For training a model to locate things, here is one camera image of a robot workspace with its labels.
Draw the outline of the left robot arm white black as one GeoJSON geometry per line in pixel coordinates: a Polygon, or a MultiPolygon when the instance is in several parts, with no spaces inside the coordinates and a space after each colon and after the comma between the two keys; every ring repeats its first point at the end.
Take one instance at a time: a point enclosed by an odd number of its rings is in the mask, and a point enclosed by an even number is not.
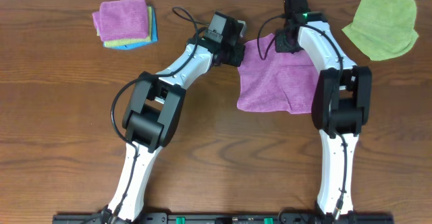
{"type": "Polygon", "coordinates": [[[246,22],[215,12],[210,24],[195,29],[171,65],[156,74],[143,72],[124,86],[133,88],[121,123],[126,132],[119,135],[126,157],[114,197],[102,210],[102,223],[139,218],[153,165],[176,132],[187,89],[212,67],[240,66],[245,32],[246,22]]]}

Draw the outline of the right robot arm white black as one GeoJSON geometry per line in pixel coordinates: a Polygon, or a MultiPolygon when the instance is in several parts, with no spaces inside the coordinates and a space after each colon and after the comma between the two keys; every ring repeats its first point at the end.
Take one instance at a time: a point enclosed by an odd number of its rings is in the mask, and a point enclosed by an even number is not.
{"type": "Polygon", "coordinates": [[[276,36],[277,52],[306,51],[319,74],[311,116],[323,149],[317,208],[326,222],[337,223],[353,211],[354,151],[369,118],[372,73],[346,56],[327,18],[307,0],[283,0],[285,28],[276,36]]]}

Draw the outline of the purple microfiber cloth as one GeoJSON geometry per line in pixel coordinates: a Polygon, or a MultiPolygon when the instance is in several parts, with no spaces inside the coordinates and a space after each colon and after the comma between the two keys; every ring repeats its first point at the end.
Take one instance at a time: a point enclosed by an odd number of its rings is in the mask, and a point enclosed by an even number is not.
{"type": "Polygon", "coordinates": [[[310,113],[318,72],[305,51],[277,53],[272,46],[261,60],[257,42],[246,43],[244,59],[238,68],[240,96],[237,108],[267,113],[287,111],[310,113]]]}

